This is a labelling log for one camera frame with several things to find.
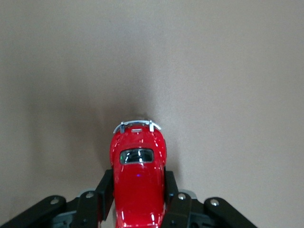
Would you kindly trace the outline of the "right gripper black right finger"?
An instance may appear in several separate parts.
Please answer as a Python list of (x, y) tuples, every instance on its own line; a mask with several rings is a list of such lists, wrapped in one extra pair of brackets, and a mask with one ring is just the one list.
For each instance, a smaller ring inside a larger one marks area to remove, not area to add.
[(223, 198), (211, 197), (201, 203), (187, 192), (179, 191), (172, 171), (165, 172), (165, 202), (164, 228), (256, 227)]

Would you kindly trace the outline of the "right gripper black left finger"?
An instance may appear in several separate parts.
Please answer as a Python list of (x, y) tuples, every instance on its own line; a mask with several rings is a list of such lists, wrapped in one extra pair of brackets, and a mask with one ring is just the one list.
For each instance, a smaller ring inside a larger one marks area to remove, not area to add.
[(67, 202), (59, 195), (44, 198), (2, 228), (100, 228), (114, 200), (113, 170), (106, 170), (96, 189)]

